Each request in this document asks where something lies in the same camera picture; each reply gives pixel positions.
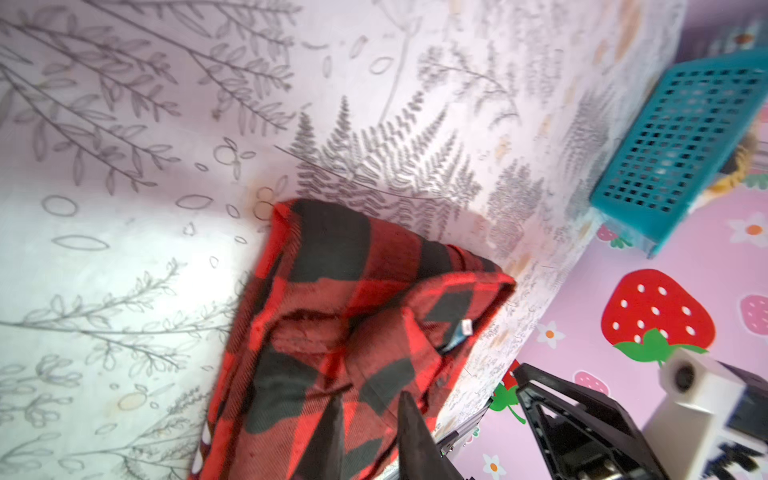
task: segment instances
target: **teal plastic basket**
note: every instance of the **teal plastic basket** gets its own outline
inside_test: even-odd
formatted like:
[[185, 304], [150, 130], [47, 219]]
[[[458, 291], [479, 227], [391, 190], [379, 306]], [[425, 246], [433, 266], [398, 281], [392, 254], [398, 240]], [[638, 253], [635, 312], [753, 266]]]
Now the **teal plastic basket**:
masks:
[[675, 65], [592, 193], [616, 233], [649, 257], [712, 184], [768, 94], [768, 48]]

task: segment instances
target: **green stem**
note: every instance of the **green stem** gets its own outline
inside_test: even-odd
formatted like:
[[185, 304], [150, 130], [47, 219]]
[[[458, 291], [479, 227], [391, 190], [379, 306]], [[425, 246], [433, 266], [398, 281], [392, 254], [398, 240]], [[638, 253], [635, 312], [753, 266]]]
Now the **green stem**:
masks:
[[509, 409], [509, 411], [510, 411], [510, 412], [512, 412], [512, 415], [514, 415], [514, 416], [515, 416], [515, 418], [516, 418], [517, 420], [519, 420], [519, 421], [520, 421], [520, 423], [522, 423], [523, 425], [525, 425], [525, 419], [521, 419], [521, 418], [520, 418], [520, 415], [518, 415], [517, 413], [515, 413], [515, 411], [512, 409], [512, 407], [511, 407], [511, 406], [507, 405], [507, 408]]

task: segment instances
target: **white patterned tablecloth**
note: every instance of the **white patterned tablecloth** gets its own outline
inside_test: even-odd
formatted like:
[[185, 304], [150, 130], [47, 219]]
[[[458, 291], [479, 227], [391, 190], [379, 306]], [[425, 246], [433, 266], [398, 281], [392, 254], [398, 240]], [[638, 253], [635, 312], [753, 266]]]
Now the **white patterned tablecloth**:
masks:
[[518, 279], [449, 432], [598, 227], [589, 191], [684, 7], [0, 3], [0, 477], [184, 478], [239, 288], [297, 196]]

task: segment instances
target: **clothing tag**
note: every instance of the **clothing tag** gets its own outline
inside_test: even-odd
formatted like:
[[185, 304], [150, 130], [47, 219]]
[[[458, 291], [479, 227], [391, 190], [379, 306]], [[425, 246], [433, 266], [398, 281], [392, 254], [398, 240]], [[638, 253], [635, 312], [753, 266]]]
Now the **clothing tag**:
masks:
[[472, 335], [472, 319], [462, 320], [462, 333], [466, 336]]

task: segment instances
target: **folded shirt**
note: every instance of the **folded shirt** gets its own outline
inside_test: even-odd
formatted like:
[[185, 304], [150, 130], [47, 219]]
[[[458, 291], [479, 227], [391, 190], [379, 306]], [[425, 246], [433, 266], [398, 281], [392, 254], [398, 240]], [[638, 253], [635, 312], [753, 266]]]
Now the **folded shirt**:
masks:
[[400, 392], [433, 430], [514, 288], [493, 262], [393, 223], [316, 200], [278, 204], [190, 478], [292, 478], [310, 439], [331, 434], [317, 427], [339, 397], [341, 478], [378, 475], [397, 455]]

